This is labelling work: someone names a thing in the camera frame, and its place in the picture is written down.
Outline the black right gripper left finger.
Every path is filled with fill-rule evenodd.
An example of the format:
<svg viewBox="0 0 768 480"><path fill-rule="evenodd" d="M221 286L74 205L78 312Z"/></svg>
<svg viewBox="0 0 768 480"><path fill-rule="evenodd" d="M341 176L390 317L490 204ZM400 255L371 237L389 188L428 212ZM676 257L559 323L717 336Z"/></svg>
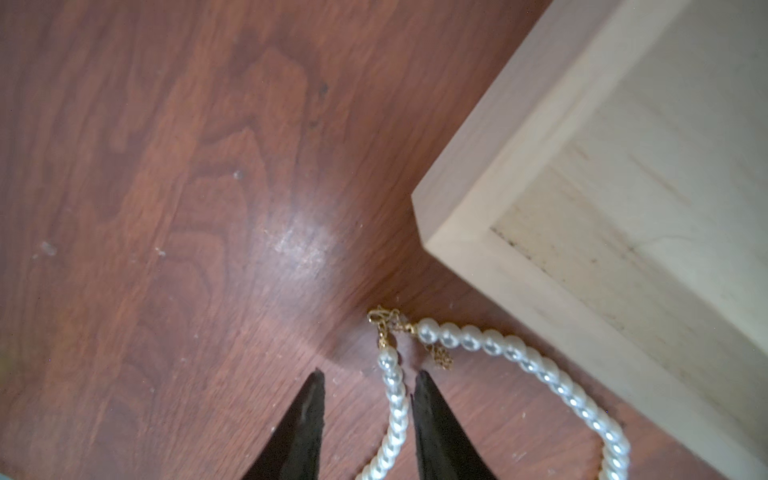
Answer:
<svg viewBox="0 0 768 480"><path fill-rule="evenodd" d="M325 414L325 376L319 369L302 385L243 480L317 480Z"/></svg>

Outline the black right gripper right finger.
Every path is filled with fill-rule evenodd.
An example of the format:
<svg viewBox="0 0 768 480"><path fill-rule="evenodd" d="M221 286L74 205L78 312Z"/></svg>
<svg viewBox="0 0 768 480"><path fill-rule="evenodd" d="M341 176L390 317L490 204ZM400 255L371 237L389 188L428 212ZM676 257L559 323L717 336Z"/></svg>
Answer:
<svg viewBox="0 0 768 480"><path fill-rule="evenodd" d="M496 480L427 371L411 395L416 457L421 480Z"/></svg>

